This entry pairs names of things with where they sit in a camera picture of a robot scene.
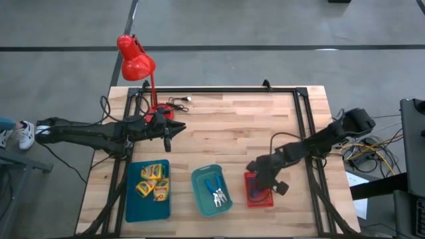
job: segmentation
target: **red desk lamp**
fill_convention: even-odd
[[[117,46],[124,58],[122,62],[122,76],[124,79],[136,81],[151,76],[152,106],[145,117],[146,121],[151,121],[152,113],[158,108],[163,108],[166,111],[164,116],[172,120],[174,118],[173,108],[164,103],[158,104],[157,101],[155,81],[153,80],[155,62],[145,53],[137,37],[122,35],[118,37]]]

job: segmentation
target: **red basket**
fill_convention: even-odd
[[[273,203],[273,192],[271,189],[264,189],[258,192],[255,197],[251,196],[251,190],[255,188],[255,173],[245,173],[245,190],[246,190],[246,202],[248,208],[263,208],[272,207]]]

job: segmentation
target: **concrete floor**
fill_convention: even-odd
[[[4,0],[0,46],[113,46],[124,32],[131,0]],[[132,33],[144,45],[423,44],[425,15],[415,0],[145,0]],[[331,110],[365,108],[397,114],[402,98],[423,98],[423,50],[152,52],[160,86],[324,85]],[[96,121],[108,93],[116,52],[0,52],[0,114],[37,121],[58,116]],[[126,82],[119,86],[140,86]],[[377,119],[379,129],[400,118]],[[377,133],[392,136],[400,125]],[[10,144],[10,150],[17,150]],[[52,149],[87,175],[93,151],[59,143]],[[390,146],[405,170],[401,142]],[[12,238],[73,233],[84,185],[39,145],[26,153],[54,163],[35,171]]]

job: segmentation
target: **shoe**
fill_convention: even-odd
[[[16,130],[19,149],[27,150],[34,143],[34,125],[28,121],[22,121],[21,123],[25,123],[27,126]]]
[[[13,129],[0,131],[0,148],[6,148],[7,139],[12,133]]]

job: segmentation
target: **blue-handled pliers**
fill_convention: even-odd
[[[205,179],[205,184],[207,189],[210,191],[211,195],[214,196],[214,203],[216,207],[221,206],[221,202],[226,202],[226,195],[221,191],[221,180],[217,173],[214,174],[215,181],[217,182],[218,189],[215,189],[209,179]]]

